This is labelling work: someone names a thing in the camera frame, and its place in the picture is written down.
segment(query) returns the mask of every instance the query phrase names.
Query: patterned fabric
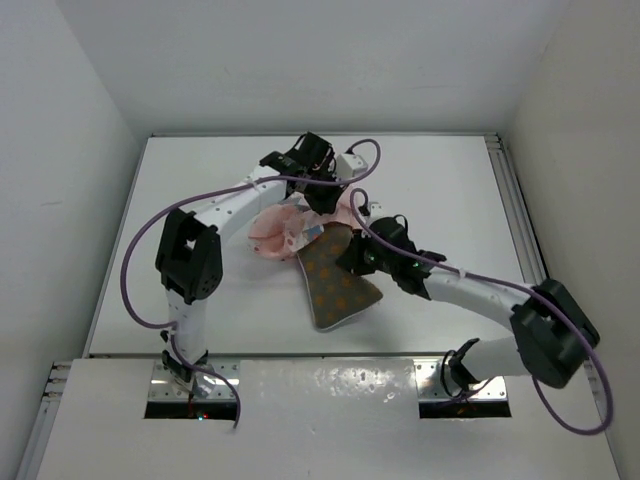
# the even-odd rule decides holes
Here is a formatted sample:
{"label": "patterned fabric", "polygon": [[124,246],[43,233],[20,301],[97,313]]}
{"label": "patterned fabric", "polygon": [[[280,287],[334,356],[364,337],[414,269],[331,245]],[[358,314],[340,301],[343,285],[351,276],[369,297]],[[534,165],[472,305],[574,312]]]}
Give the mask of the patterned fabric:
{"label": "patterned fabric", "polygon": [[298,252],[318,330],[335,328],[382,299],[382,292],[371,282],[335,264],[350,241],[351,227],[328,224],[317,240]]}

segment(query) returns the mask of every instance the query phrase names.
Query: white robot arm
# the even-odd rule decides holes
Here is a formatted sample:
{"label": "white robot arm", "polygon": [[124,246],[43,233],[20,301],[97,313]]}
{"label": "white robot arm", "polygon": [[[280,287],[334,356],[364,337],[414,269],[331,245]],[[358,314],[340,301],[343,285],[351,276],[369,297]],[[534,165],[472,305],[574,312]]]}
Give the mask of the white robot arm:
{"label": "white robot arm", "polygon": [[[531,375],[541,383],[563,388],[588,358],[577,336],[526,291],[544,297],[564,313],[592,348],[599,343],[597,330],[560,282],[547,279],[533,286],[502,282],[503,286],[480,281],[478,275],[466,276],[462,270],[447,267],[444,255],[418,251],[408,237],[406,219],[398,221],[401,215],[389,216],[379,203],[368,199],[359,210],[368,231],[354,234],[338,265],[354,275],[388,273],[407,293],[473,311],[512,334],[493,341],[473,338],[451,351],[441,378],[452,396],[497,376]],[[428,263],[399,252],[427,259]]]}
{"label": "white robot arm", "polygon": [[192,212],[175,208],[167,215],[156,268],[169,301],[168,324],[174,328],[161,333],[166,342],[163,361],[180,380],[192,379],[185,363],[206,358],[206,305],[222,280],[221,249],[229,238],[294,192],[302,193],[316,213],[333,213],[349,180],[366,172],[367,164],[359,155],[346,152],[334,158],[328,142],[307,133],[288,152],[263,158],[238,184],[249,188],[215,197]]}

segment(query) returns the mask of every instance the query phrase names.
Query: crumpled cloth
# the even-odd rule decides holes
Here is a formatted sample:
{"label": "crumpled cloth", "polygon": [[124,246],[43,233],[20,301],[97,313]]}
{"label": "crumpled cloth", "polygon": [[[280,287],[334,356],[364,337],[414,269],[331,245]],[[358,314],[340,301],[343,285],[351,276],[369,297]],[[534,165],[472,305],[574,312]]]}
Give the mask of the crumpled cloth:
{"label": "crumpled cloth", "polygon": [[265,258],[290,258],[318,238],[328,223],[359,228],[349,204],[351,189],[347,187],[330,215],[315,213],[299,193],[266,208],[249,229],[253,251]]}

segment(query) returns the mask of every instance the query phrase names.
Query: purple cable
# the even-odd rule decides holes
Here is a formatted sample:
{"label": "purple cable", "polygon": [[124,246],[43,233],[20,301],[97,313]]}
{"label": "purple cable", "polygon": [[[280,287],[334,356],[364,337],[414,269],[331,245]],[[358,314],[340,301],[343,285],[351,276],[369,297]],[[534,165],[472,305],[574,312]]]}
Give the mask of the purple cable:
{"label": "purple cable", "polygon": [[[314,180],[314,179],[311,179],[311,178],[291,177],[291,176],[286,176],[286,175],[274,175],[272,177],[260,178],[260,179],[255,181],[255,184],[254,183],[247,183],[245,185],[238,185],[236,187],[225,188],[225,189],[222,189],[222,190],[216,190],[215,192],[202,193],[200,195],[195,195],[193,197],[185,198],[184,200],[180,200],[179,202],[175,202],[175,203],[169,205],[168,207],[162,209],[158,213],[156,213],[133,236],[133,238],[131,239],[131,242],[129,243],[129,246],[127,247],[127,249],[126,249],[126,251],[124,253],[124,257],[122,259],[122,265],[120,267],[120,295],[122,296],[122,303],[124,304],[124,308],[127,310],[129,315],[131,316],[131,318],[133,318],[133,320],[136,323],[138,323],[139,325],[141,325],[141,326],[143,326],[145,328],[150,328],[152,330],[171,329],[171,330],[175,331],[178,328],[178,323],[176,321],[167,322],[167,323],[150,323],[150,322],[147,322],[146,320],[144,320],[140,315],[138,315],[138,313],[133,308],[133,304],[131,303],[131,298],[129,297],[129,286],[127,284],[127,272],[129,270],[129,264],[131,263],[131,256],[133,255],[133,251],[135,250],[136,246],[138,245],[138,243],[140,242],[140,239],[144,236],[144,234],[147,233],[149,231],[149,229],[153,225],[155,225],[155,223],[158,220],[160,220],[162,217],[167,215],[172,210],[174,210],[176,208],[180,208],[180,207],[182,207],[184,205],[187,205],[187,204],[190,204],[190,203],[194,203],[194,202],[198,202],[200,200],[206,200],[208,198],[218,197],[220,195],[228,195],[230,193],[241,192],[243,190],[248,190],[248,189],[254,188],[254,185],[260,185],[262,183],[267,183],[267,182],[290,181],[290,182],[306,183],[306,184],[309,184],[309,185],[321,185],[321,186],[325,186],[325,187],[344,186],[344,185],[350,185],[350,184],[355,183],[355,182],[359,182],[360,180],[363,180],[363,179],[367,178],[369,175],[371,175],[373,173],[373,171],[376,168],[378,168],[378,164],[380,163],[380,158],[382,157],[382,148],[380,147],[380,144],[376,140],[374,140],[373,138],[365,138],[365,139],[362,139],[362,140],[358,140],[357,142],[355,142],[353,145],[351,145],[347,149],[347,152],[351,153],[355,147],[363,145],[365,143],[370,143],[371,145],[373,145],[375,147],[375,149],[376,149],[376,158],[375,158],[375,160],[373,162],[373,165],[366,172],[364,172],[362,175],[360,175],[358,177],[355,177],[355,178],[352,178],[352,179],[349,179],[349,180],[341,180],[341,181],[333,182],[333,181]],[[241,410],[240,396],[238,395],[238,392],[236,391],[236,389],[233,388],[233,386],[229,383],[229,381],[226,378],[224,378],[222,375],[219,375],[213,368],[209,370],[209,369],[206,369],[204,367],[201,367],[201,366],[198,366],[198,365],[194,365],[191,362],[189,362],[186,358],[184,358],[182,356],[182,354],[180,353],[180,350],[176,346],[175,335],[171,335],[171,346],[172,346],[174,352],[176,353],[176,356],[183,363],[183,365],[189,367],[192,370],[196,370],[196,371],[205,373],[207,375],[211,375],[214,378],[218,378],[219,380],[222,380],[229,387],[231,392],[235,395],[236,401],[238,403],[238,410],[236,412],[236,419],[235,419],[235,422],[233,424],[233,428],[236,428],[238,426],[238,422],[240,420],[240,410]]]}
{"label": "purple cable", "polygon": [[444,402],[438,402],[436,404],[437,408],[444,408],[444,407],[448,407],[450,405],[455,405],[457,403],[461,403],[464,402],[465,400],[469,400],[471,397],[473,397],[474,395],[477,395],[478,393],[480,393],[482,390],[484,390],[484,388],[489,385],[493,379],[495,379],[496,377],[491,377],[488,378],[487,380],[485,380],[485,382],[482,384],[481,387],[476,388],[475,390],[469,390],[468,392],[463,392],[460,396],[458,397],[454,397],[451,398],[449,400],[446,400]]}
{"label": "purple cable", "polygon": [[[456,273],[456,274],[460,273],[460,271],[455,267],[451,267],[449,265],[443,265],[441,263],[435,262],[435,261],[430,260],[428,258],[424,258],[424,257],[421,257],[419,255],[415,255],[415,254],[413,254],[411,252],[407,252],[406,250],[402,250],[401,248],[398,248],[398,247],[392,245],[391,243],[385,241],[383,238],[381,238],[379,235],[377,235],[375,232],[373,232],[367,226],[366,222],[364,222],[362,217],[360,217],[360,215],[358,215],[358,208],[356,206],[356,201],[355,201],[356,200],[356,194],[358,194],[358,193],[361,193],[364,196],[365,205],[369,202],[369,196],[367,195],[367,192],[365,192],[361,188],[354,188],[351,191],[351,196],[350,196],[350,199],[349,199],[350,204],[351,204],[351,210],[354,213],[354,217],[355,217],[356,221],[360,224],[362,229],[371,236],[371,238],[376,240],[383,247],[386,247],[389,250],[391,250],[392,252],[395,252],[395,253],[397,253],[399,255],[403,255],[405,257],[411,258],[411,259],[416,260],[418,262],[426,263],[427,265],[431,265],[432,267],[440,268],[440,269],[446,270],[448,272],[453,272],[453,273]],[[562,418],[560,418],[560,416],[556,413],[556,411],[553,409],[551,404],[549,404],[549,401],[544,396],[544,393],[542,393],[542,389],[540,387],[540,383],[535,378],[533,379],[533,386],[534,386],[536,392],[538,393],[538,396],[540,397],[540,400],[542,401],[542,404],[545,406],[545,408],[547,409],[549,414],[553,417],[553,419],[556,422],[558,422],[562,427],[564,427],[565,429],[569,430],[570,432],[575,433],[577,435],[597,435],[597,434],[605,431],[607,428],[609,428],[609,426],[611,425],[611,422],[613,421],[613,393],[611,391],[611,385],[609,383],[609,377],[607,377],[607,373],[605,372],[604,367],[602,366],[602,363],[600,362],[600,359],[598,358],[598,355],[596,355],[596,353],[593,350],[593,348],[591,347],[591,345],[589,345],[589,342],[587,341],[587,339],[584,338],[584,335],[582,335],[580,330],[578,330],[578,328],[571,322],[571,320],[558,307],[556,307],[549,300],[544,298],[542,295],[540,295],[535,290],[527,288],[527,287],[525,287],[523,285],[519,285],[517,283],[509,282],[509,281],[506,281],[506,280],[500,280],[500,279],[497,279],[497,278],[486,277],[484,275],[478,275],[476,273],[466,272],[465,276],[467,278],[471,278],[473,280],[478,280],[480,282],[493,283],[495,285],[501,285],[503,287],[512,288],[514,290],[518,290],[520,292],[526,293],[527,295],[535,298],[538,302],[540,302],[546,308],[548,308],[549,311],[551,311],[551,313],[553,313],[553,315],[555,315],[571,331],[571,333],[573,333],[576,336],[576,338],[578,339],[580,345],[582,346],[582,348],[584,348],[585,352],[587,352],[587,355],[589,356],[589,358],[593,362],[593,366],[595,367],[596,371],[598,372],[598,376],[600,377],[600,380],[602,381],[602,389],[604,391],[604,395],[605,395],[605,398],[606,398],[606,401],[607,401],[607,413],[606,413],[605,418],[602,421],[602,423],[600,425],[598,425],[597,427],[589,428],[589,429],[580,429],[580,428],[576,428],[576,427],[574,427],[572,425],[569,425]]]}

